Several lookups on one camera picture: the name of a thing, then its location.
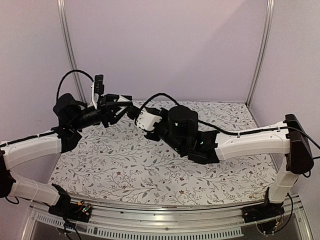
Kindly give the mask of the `white remote control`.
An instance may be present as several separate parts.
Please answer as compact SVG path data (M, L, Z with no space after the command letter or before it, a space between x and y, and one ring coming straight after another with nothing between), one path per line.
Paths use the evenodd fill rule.
M132 102L133 98L131 95L119 95L117 102Z

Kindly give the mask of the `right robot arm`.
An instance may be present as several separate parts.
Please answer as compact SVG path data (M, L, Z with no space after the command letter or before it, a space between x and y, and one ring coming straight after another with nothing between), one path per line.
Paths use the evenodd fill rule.
M287 114L284 121L247 131L226 131L218 127L201 131L200 123L198 113L183 105L169 110L146 107L136 119L136 125L146 132L147 139L162 140L181 157L198 164L250 155L282 154L282 166L258 208L262 218L274 214L299 176L314 167L311 139L293 114Z

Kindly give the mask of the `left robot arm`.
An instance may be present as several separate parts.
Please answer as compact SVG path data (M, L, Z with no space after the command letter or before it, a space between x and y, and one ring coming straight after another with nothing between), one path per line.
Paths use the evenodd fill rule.
M116 124L133 105L130 95L106 94L94 97L92 106L75 100L70 93L57 99L53 112L58 126L25 138L3 142L0 145L0 196L15 197L54 206L63 216L74 213L69 194L55 184L44 184L14 174L11 170L26 162L49 155L63 154L76 148L82 138L81 131L103 124L105 128Z

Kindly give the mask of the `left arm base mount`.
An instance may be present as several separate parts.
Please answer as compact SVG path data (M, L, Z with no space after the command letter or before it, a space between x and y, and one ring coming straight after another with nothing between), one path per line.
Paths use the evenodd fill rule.
M64 219L88 223L93 210L92 205L84 200L72 203L71 197L62 187L54 183L52 186L58 191L59 199L55 205L49 207L48 212Z

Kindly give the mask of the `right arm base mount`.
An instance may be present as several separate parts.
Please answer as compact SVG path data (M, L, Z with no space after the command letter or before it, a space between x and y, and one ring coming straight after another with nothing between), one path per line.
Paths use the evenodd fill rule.
M269 196L266 195L263 203L243 207L241 209L242 218L245 223L251 223L280 216L285 213L283 204L283 201L271 202Z

